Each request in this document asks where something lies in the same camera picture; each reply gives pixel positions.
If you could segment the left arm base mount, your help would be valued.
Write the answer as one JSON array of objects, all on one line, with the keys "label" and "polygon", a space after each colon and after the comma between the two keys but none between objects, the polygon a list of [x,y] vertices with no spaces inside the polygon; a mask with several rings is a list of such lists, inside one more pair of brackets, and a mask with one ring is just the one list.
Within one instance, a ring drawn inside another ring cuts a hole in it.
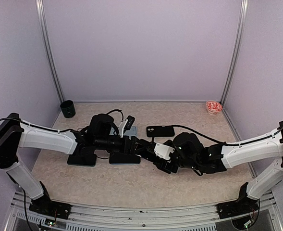
[{"label": "left arm base mount", "polygon": [[36,200],[32,199],[29,210],[42,215],[67,220],[72,206],[67,203],[51,200],[45,185],[41,181],[40,184],[43,188],[43,196]]}]

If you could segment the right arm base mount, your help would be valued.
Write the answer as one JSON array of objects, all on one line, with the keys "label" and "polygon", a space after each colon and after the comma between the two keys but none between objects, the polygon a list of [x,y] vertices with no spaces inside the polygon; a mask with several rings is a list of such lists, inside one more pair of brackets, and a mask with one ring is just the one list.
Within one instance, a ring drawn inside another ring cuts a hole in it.
[{"label": "right arm base mount", "polygon": [[247,195],[248,182],[243,184],[236,200],[217,204],[217,210],[220,219],[231,218],[259,210],[259,199],[254,200],[248,198]]}]

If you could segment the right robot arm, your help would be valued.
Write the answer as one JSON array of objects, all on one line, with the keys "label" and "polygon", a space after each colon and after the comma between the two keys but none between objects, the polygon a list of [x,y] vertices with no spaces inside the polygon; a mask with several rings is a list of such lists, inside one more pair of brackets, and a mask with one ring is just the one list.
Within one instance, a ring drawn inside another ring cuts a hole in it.
[{"label": "right robot arm", "polygon": [[176,173],[179,168],[188,168],[201,176],[273,158],[261,174],[241,187],[239,198],[233,203],[233,209],[239,214],[252,206],[252,200],[258,200],[283,180],[283,121],[269,133],[239,142],[216,142],[204,147],[196,134],[182,132],[164,144],[141,140],[140,146],[141,150],[136,154],[168,174]]}]

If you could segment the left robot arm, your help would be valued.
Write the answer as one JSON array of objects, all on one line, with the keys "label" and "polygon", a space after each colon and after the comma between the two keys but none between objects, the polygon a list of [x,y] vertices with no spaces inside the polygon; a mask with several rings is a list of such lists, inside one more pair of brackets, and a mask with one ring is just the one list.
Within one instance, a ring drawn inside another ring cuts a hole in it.
[{"label": "left robot arm", "polygon": [[36,148],[67,154],[67,163],[73,166],[95,166],[98,158],[96,150],[108,152],[107,159],[110,164],[140,163],[140,157],[135,155],[137,138],[124,135],[135,121],[132,116],[117,126],[109,114],[98,114],[80,131],[40,127],[21,120],[17,113],[12,113],[0,121],[0,169],[6,171],[44,214],[52,213],[55,204],[50,200],[44,184],[32,176],[17,156],[19,148]]}]

